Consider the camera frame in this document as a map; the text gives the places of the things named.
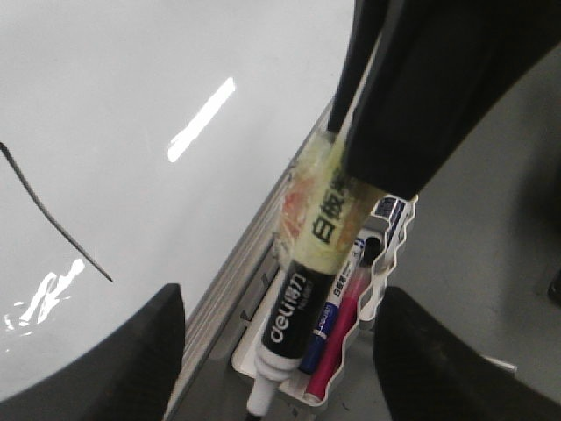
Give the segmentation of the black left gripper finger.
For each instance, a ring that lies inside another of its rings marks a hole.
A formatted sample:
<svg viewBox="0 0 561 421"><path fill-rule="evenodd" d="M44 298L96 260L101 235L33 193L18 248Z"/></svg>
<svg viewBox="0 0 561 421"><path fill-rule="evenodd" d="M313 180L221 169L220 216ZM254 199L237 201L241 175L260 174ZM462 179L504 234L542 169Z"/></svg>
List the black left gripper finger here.
<svg viewBox="0 0 561 421"><path fill-rule="evenodd" d="M560 405L479 356L398 287L374 326L373 361L393 420L558 420Z"/></svg>
<svg viewBox="0 0 561 421"><path fill-rule="evenodd" d="M560 42L557 1L358 1L328 123L346 174L412 197Z"/></svg>

